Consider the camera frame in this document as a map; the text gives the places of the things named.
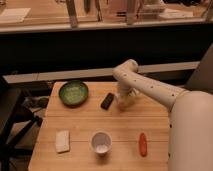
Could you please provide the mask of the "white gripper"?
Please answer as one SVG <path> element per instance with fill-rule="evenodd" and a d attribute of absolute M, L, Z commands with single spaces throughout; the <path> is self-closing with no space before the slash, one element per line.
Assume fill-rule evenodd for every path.
<path fill-rule="evenodd" d="M 120 109 L 124 109 L 124 108 L 131 106 L 133 100 L 132 100 L 132 97 L 129 94 L 117 93 L 116 94 L 116 102 L 117 102 L 117 106 Z"/>

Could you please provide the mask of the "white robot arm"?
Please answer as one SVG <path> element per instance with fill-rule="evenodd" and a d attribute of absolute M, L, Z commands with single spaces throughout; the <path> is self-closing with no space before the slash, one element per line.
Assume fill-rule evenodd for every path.
<path fill-rule="evenodd" d="M 113 69 L 122 100 L 134 89 L 169 111 L 168 171 L 213 171 L 213 95 L 138 74 L 129 59 Z"/>

